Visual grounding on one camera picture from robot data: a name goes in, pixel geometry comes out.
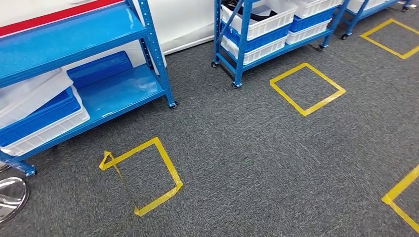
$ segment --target blue plastic bin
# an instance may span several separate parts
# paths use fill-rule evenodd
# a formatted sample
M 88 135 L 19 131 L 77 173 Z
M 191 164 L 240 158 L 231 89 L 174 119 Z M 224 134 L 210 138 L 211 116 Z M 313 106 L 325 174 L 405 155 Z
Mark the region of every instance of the blue plastic bin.
M 131 61 L 125 51 L 80 65 L 67 71 L 77 89 L 93 84 L 132 68 Z
M 224 28 L 226 23 L 221 21 L 221 29 Z M 255 50 L 259 47 L 262 47 L 266 44 L 269 44 L 275 40 L 279 40 L 280 38 L 286 36 L 288 34 L 288 30 L 290 29 L 291 24 L 284 25 L 281 28 L 278 28 L 274 31 L 271 31 L 267 34 L 259 36 L 255 39 L 250 41 L 246 41 L 245 43 L 245 52 L 250 52 Z M 240 34 L 231 26 L 225 31 L 224 35 L 229 38 L 233 43 L 239 45 L 240 42 Z
M 0 146 L 8 146 L 80 109 L 69 87 L 26 118 L 0 129 Z
M 294 16 L 294 21 L 291 24 L 290 31 L 298 32 L 304 29 L 307 29 L 311 26 L 317 25 L 319 23 L 325 22 L 329 20 L 333 16 L 333 12 L 338 6 L 330 8 L 326 11 L 322 11 L 317 13 L 316 15 L 312 15 L 307 18 L 299 18 L 298 16 Z

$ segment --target plastic storage box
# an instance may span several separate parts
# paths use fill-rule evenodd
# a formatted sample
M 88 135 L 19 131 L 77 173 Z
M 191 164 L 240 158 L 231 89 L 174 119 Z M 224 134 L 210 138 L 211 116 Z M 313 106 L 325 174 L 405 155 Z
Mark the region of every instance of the plastic storage box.
M 322 23 L 319 23 L 317 25 L 314 25 L 312 27 L 309 27 L 307 29 L 304 29 L 302 31 L 288 32 L 287 44 L 297 43 L 301 40 L 305 40 L 321 32 L 324 32 L 327 29 L 327 25 L 330 21 L 331 19 L 324 21 Z
M 73 86 L 80 89 L 131 68 L 128 54 L 121 51 L 72 68 L 67 74 L 74 81 Z
M 369 0 L 367 5 L 364 8 L 364 11 L 370 8 L 373 8 L 375 6 L 378 6 L 384 2 L 386 1 L 385 0 Z M 346 9 L 352 11 L 353 13 L 358 13 L 363 3 L 364 3 L 364 0 L 350 0 Z
M 221 22 L 221 26 L 224 27 L 226 24 L 224 22 Z M 255 50 L 259 47 L 262 47 L 266 44 L 269 44 L 273 41 L 279 40 L 280 38 L 286 36 L 288 34 L 288 30 L 290 29 L 291 24 L 285 25 L 283 27 L 280 27 L 279 29 L 276 29 L 274 31 L 271 31 L 267 34 L 264 34 L 262 36 L 259 36 L 255 39 L 246 41 L 245 43 L 245 52 L 250 52 L 252 50 Z M 236 45 L 239 45 L 240 42 L 240 34 L 230 27 L 225 31 L 224 34 L 229 40 L 231 40 Z
M 0 129 L 0 147 L 10 145 L 80 108 L 71 88 L 67 88 L 26 118 Z
M 245 53 L 245 58 L 243 60 L 243 65 L 247 65 L 251 62 L 254 62 L 260 58 L 263 58 L 266 55 L 269 55 L 275 51 L 277 51 L 280 48 L 283 48 L 285 46 L 285 40 L 287 39 L 288 35 L 285 37 L 282 37 L 276 41 L 273 41 L 269 44 L 266 44 L 262 47 L 259 47 L 255 50 L 252 50 L 248 53 Z M 231 40 L 229 40 L 226 36 L 223 36 L 223 39 L 221 40 L 221 46 L 230 52 L 236 59 L 238 59 L 239 55 L 239 48 L 236 44 L 234 44 Z
M 290 24 L 293 21 L 294 12 L 297 6 L 288 0 L 261 0 L 253 3 L 252 13 L 257 15 L 266 15 L 273 10 L 277 15 L 269 17 L 263 21 L 250 20 L 247 40 L 252 40 L 256 37 L 271 32 L 284 25 Z M 226 6 L 221 5 L 221 20 L 228 22 L 233 12 Z M 242 31 L 242 16 L 237 14 L 234 16 L 231 26 L 240 35 Z
M 72 84 L 60 68 L 0 88 L 0 129 L 25 118 Z
M 312 27 L 324 21 L 331 19 L 333 16 L 333 12 L 337 7 L 333 7 L 329 10 L 317 13 L 316 15 L 307 17 L 307 18 L 299 18 L 298 16 L 294 16 L 294 21 L 290 27 L 290 31 L 297 32 L 302 31 L 306 28 Z
M 17 140 L 16 142 L 1 147 L 0 150 L 11 156 L 21 156 L 89 120 L 90 116 L 82 105 L 82 99 L 73 86 L 71 89 L 79 104 L 79 110 L 61 118 L 60 120 L 54 121 L 48 126 L 45 126 L 36 132 Z
M 291 0 L 298 5 L 295 12 L 299 18 L 307 18 L 342 4 L 342 0 Z

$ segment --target gray carpet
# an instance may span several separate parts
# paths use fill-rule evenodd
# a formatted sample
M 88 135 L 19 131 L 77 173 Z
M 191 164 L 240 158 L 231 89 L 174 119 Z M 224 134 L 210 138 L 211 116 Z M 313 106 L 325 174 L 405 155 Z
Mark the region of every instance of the gray carpet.
M 237 90 L 210 66 L 212 43 L 170 55 L 180 106 L 156 100 L 30 159 L 30 199 L 0 236 L 417 236 L 380 199 L 419 163 L 419 53 L 402 60 L 358 36 L 390 17 L 419 29 L 419 13 L 400 9 L 359 22 L 346 41 L 339 29 L 322 52 L 305 46 L 256 67 Z M 346 89 L 307 117 L 269 85 L 304 62 Z M 334 91 L 300 76 L 278 85 L 304 106 Z M 120 155 L 153 137 L 184 186 L 137 217 L 115 170 L 98 164 L 104 150 Z M 174 187 L 153 147 L 119 168 L 138 206 Z M 12 175 L 22 176 L 0 178 Z M 396 202 L 419 222 L 418 192 L 415 182 Z

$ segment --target yellow tape square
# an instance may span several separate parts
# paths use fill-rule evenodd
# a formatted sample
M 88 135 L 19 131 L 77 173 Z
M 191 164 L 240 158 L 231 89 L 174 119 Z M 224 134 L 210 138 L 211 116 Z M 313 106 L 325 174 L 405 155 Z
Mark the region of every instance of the yellow tape square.
M 418 176 L 419 165 L 410 171 L 406 177 L 404 177 L 398 184 L 396 184 L 396 186 L 388 191 L 388 193 L 381 198 L 381 201 L 393 208 L 393 210 L 419 234 L 419 225 L 412 218 L 410 218 L 406 212 L 404 212 L 398 205 L 394 203 L 396 197 L 399 196 L 411 183 L 413 183 L 413 181 L 415 181 Z
M 124 159 L 126 159 L 126 158 L 134 155 L 135 153 L 140 152 L 140 151 L 142 151 L 142 150 L 144 150 L 147 147 L 150 147 L 152 145 L 155 145 L 157 150 L 159 151 L 160 156 L 162 157 L 163 161 L 165 162 L 166 167 L 168 168 L 169 173 L 173 178 L 173 181 L 175 183 L 175 187 L 172 190 L 168 191 L 167 193 L 163 194 L 161 197 L 152 201 L 151 203 L 149 203 L 148 205 L 146 205 L 142 209 L 139 209 L 139 208 L 137 208 L 137 206 L 135 206 L 134 213 L 138 216 L 145 215 L 147 212 L 153 210 L 158 205 L 167 201 L 169 198 L 174 196 L 177 193 L 177 191 L 179 191 L 179 189 L 183 186 L 183 183 L 180 180 L 180 177 L 177 174 L 176 169 L 174 168 L 174 166 L 173 166 L 168 154 L 166 153 L 160 139 L 158 137 L 155 137 L 155 138 L 139 145 L 138 147 L 132 149 L 131 151 L 128 151 L 125 154 L 122 154 L 121 156 L 119 156 L 117 158 L 114 158 L 110 152 L 105 151 L 104 158 L 103 158 L 102 162 L 99 164 L 99 168 L 101 170 L 105 170 L 105 169 L 108 169 L 108 168 L 113 166 L 116 169 L 119 176 L 121 177 L 121 179 L 122 179 L 122 175 L 121 175 L 119 169 L 116 167 L 116 164 L 118 164 L 119 162 L 123 161 Z
M 405 53 L 405 54 L 401 54 L 401 53 L 396 52 L 396 51 L 394 51 L 394 50 L 392 50 L 392 49 L 390 49 L 390 48 L 388 48 L 388 47 L 386 47 L 386 46 L 384 46 L 384 45 L 380 44 L 379 42 L 377 42 L 377 41 L 375 41 L 375 40 L 373 40 L 373 39 L 371 39 L 371 38 L 369 38 L 369 37 L 368 37 L 369 35 L 371 35 L 371 34 L 373 34 L 373 33 L 377 32 L 377 31 L 378 31 L 378 30 L 380 30 L 381 28 L 383 28 L 383 27 L 385 27 L 385 26 L 387 26 L 387 25 L 389 25 L 389 24 L 391 24 L 391 23 L 397 24 L 397 25 L 399 25 L 399 26 L 401 26 L 401 27 L 403 27 L 403 28 L 405 28 L 405 29 L 407 29 L 407 30 L 409 30 L 409 31 L 412 31 L 412 32 L 414 32 L 414 33 L 416 33 L 416 34 L 418 34 L 418 35 L 419 35 L 419 31 L 418 31 L 418 30 L 415 30 L 415 29 L 413 29 L 412 27 L 406 26 L 405 24 L 403 24 L 403 23 L 401 23 L 401 22 L 398 22 L 398 21 L 394 20 L 393 18 L 390 18 L 390 19 L 388 19 L 387 21 L 385 21 L 385 22 L 383 22 L 383 23 L 379 24 L 378 26 L 376 26 L 376 27 L 374 27 L 374 28 L 370 29 L 369 31 L 367 31 L 367 32 L 365 32 L 365 33 L 363 33 L 363 34 L 361 34 L 360 36 L 361 36 L 362 38 L 364 38 L 364 39 L 368 40 L 369 42 L 371 42 L 371 43 L 373 43 L 373 44 L 377 45 L 378 47 L 380 47 L 380 48 L 382 48 L 382 49 L 386 50 L 387 52 L 390 52 L 390 53 L 392 53 L 392 54 L 394 54 L 394 55 L 396 55 L 396 56 L 398 56 L 398 57 L 400 57 L 400 58 L 402 58 L 402 59 L 407 59 L 407 58 L 409 58 L 410 56 L 412 56 L 412 55 L 414 55 L 415 53 L 417 53 L 417 52 L 419 51 L 419 45 L 418 45 L 418 46 L 416 46 L 414 49 L 410 50 L 409 52 L 407 52 L 407 53 Z
M 326 99 L 320 101 L 319 103 L 313 105 L 312 107 L 304 110 L 303 108 L 301 108 L 293 99 L 291 99 L 291 97 L 289 97 L 283 90 L 281 90 L 275 83 L 277 83 L 279 80 L 297 72 L 298 70 L 303 69 L 304 67 L 308 67 L 310 70 L 312 70 L 315 74 L 319 75 L 321 78 L 323 78 L 324 80 L 326 80 L 328 83 L 330 83 L 332 86 L 334 86 L 337 89 L 337 92 L 333 93 L 331 96 L 327 97 Z M 295 68 L 277 76 L 276 78 L 273 78 L 269 81 L 269 84 L 271 85 L 271 87 L 273 87 L 276 92 L 278 92 L 280 95 L 282 95 L 282 97 L 284 97 L 292 106 L 294 106 L 294 108 L 300 112 L 300 114 L 302 114 L 303 116 L 307 116 L 309 114 L 311 114 L 312 112 L 318 110 L 319 108 L 325 106 L 327 103 L 331 102 L 332 100 L 338 98 L 339 96 L 341 96 L 343 93 L 345 93 L 345 89 L 343 89 L 342 87 L 340 87 L 338 84 L 336 84 L 336 82 L 334 82 L 333 80 L 331 80 L 330 78 L 328 78 L 326 75 L 324 75 L 323 73 L 321 73 L 319 70 L 317 70 L 316 68 L 314 68 L 313 66 L 311 66 L 308 63 L 303 63 L 300 64 L 298 66 L 296 66 Z

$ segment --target chrome chair base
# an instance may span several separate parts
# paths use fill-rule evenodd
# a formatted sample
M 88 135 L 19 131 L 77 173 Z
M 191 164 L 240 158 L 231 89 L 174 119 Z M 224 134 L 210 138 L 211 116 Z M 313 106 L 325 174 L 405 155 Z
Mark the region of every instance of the chrome chair base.
M 28 196 L 28 186 L 22 179 L 12 177 L 1 180 L 0 223 L 6 222 L 22 210 Z
M 7 164 L 0 161 L 0 173 L 2 173 L 3 171 L 5 171 L 9 168 L 10 168 L 10 166 L 8 166 Z

